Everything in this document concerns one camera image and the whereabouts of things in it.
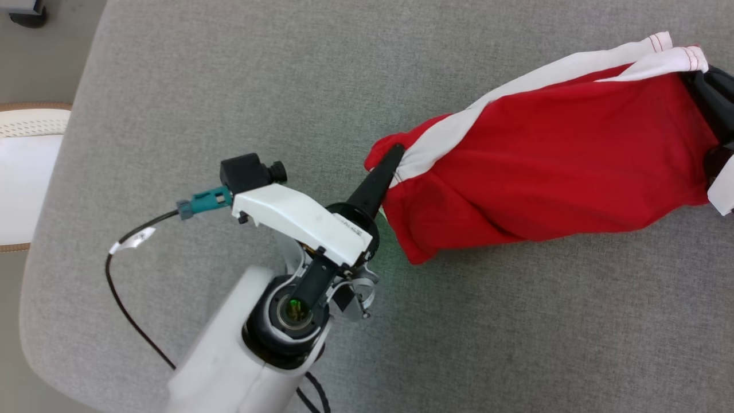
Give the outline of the red basketball shorts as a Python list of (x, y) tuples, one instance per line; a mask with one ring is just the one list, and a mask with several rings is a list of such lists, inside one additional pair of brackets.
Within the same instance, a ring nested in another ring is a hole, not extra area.
[(412, 264), (634, 232), (708, 203), (703, 161), (718, 141), (681, 79), (708, 71), (703, 50), (669, 32), (572, 54), (380, 139), (364, 166), (405, 148), (382, 208)]

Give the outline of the woven laundry basket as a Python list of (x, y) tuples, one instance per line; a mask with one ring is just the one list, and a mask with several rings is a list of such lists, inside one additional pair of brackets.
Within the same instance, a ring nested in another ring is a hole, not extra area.
[(27, 251), (72, 105), (0, 104), (0, 254)]

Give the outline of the grey fabric sofa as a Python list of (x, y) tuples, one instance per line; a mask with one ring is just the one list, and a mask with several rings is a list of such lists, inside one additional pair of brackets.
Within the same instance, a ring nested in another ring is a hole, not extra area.
[[(172, 369), (105, 277), (124, 233), (252, 152), (344, 200), (379, 138), (661, 31), (734, 74), (734, 0), (108, 0), (27, 259), (30, 368), (97, 410), (160, 413)], [(372, 316), (336, 311), (312, 369), (333, 413), (734, 413), (734, 217), (419, 266), (380, 232)]]

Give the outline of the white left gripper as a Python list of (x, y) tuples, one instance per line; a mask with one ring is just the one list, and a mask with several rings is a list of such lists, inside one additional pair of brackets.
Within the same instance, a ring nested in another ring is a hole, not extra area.
[(335, 302), (352, 320), (370, 317), (378, 276), (366, 264), (378, 248), (375, 217), (404, 156), (393, 145), (370, 170), (346, 203), (322, 206), (283, 185), (268, 185), (235, 195), (233, 215), (272, 228), (285, 238), (290, 282), (295, 285), (285, 312), (300, 320)]

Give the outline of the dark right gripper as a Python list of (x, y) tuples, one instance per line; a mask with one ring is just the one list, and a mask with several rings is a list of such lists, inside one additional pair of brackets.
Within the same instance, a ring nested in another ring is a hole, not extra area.
[(681, 80), (721, 146), (704, 157), (709, 203), (722, 216), (734, 213), (734, 75), (710, 67)]

